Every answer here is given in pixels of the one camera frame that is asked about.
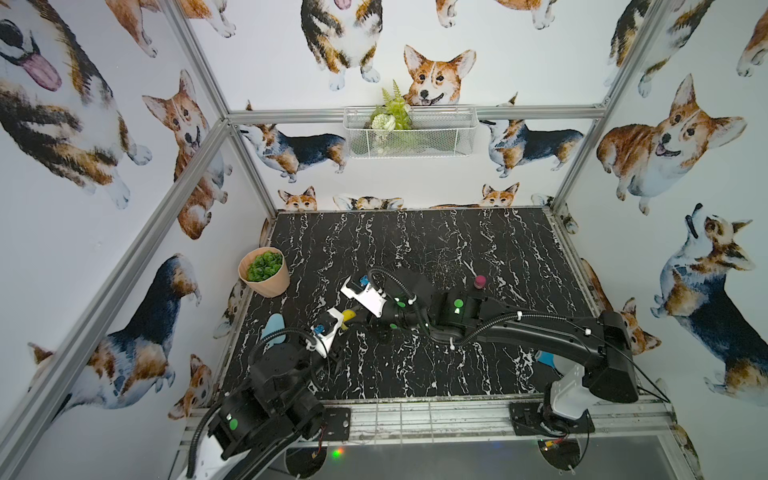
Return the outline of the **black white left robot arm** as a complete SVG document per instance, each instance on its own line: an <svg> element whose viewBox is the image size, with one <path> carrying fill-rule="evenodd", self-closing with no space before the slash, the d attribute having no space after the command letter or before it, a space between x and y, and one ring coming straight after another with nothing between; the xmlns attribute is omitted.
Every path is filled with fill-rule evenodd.
<svg viewBox="0 0 768 480"><path fill-rule="evenodd" d="M315 382L340 361L340 329L284 328L265 336L246 379L203 415L180 477L255 479L301 440L318 451L348 440L351 409L324 406Z"/></svg>

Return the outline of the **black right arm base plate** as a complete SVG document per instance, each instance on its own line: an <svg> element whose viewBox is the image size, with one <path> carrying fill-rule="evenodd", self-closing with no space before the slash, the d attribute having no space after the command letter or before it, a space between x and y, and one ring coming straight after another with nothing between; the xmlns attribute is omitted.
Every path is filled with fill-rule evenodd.
<svg viewBox="0 0 768 480"><path fill-rule="evenodd" d="M556 439L595 432L589 411L572 420L551 413L543 402L513 402L508 405L508 410L513 430L518 436Z"/></svg>

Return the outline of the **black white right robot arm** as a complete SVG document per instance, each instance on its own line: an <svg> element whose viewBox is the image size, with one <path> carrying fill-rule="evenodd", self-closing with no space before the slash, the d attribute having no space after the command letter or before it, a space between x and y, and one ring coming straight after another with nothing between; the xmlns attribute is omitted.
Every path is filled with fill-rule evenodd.
<svg viewBox="0 0 768 480"><path fill-rule="evenodd" d="M366 288L379 295L373 314L452 350L475 343L509 343L573 362L545 391L546 419L576 421L601 402L639 398L631 342L615 313L566 317L515 307L472 288L439 292L422 275L370 268Z"/></svg>

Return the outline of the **magenta paint jar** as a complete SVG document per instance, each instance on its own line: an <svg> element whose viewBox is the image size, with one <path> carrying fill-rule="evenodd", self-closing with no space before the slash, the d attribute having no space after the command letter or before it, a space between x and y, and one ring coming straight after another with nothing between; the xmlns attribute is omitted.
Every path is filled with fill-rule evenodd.
<svg viewBox="0 0 768 480"><path fill-rule="evenodd" d="M474 287L478 290L482 290L487 285L487 279L483 275L478 275L474 279Z"/></svg>

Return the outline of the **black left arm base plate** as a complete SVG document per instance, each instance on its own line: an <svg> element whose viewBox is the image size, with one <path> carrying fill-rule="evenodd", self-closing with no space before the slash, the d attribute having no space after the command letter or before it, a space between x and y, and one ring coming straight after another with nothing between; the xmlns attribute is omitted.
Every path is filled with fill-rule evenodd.
<svg viewBox="0 0 768 480"><path fill-rule="evenodd" d="M330 407L323 414L320 429L313 437L314 441L345 442L350 438L352 409L349 407Z"/></svg>

